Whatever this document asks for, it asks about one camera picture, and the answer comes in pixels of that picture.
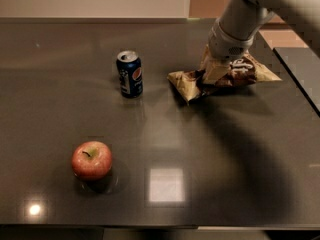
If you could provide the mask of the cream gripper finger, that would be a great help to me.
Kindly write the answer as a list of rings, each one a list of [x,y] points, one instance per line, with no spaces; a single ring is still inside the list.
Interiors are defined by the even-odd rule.
[[[200,71],[203,73],[204,84],[214,85],[229,70],[229,62],[215,59],[210,53],[205,53],[200,63]]]

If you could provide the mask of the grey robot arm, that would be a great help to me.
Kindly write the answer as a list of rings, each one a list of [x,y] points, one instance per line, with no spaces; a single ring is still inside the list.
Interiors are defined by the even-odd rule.
[[[214,84],[226,75],[229,63],[242,58],[275,15],[320,56],[320,0],[230,0],[209,32],[203,81]]]

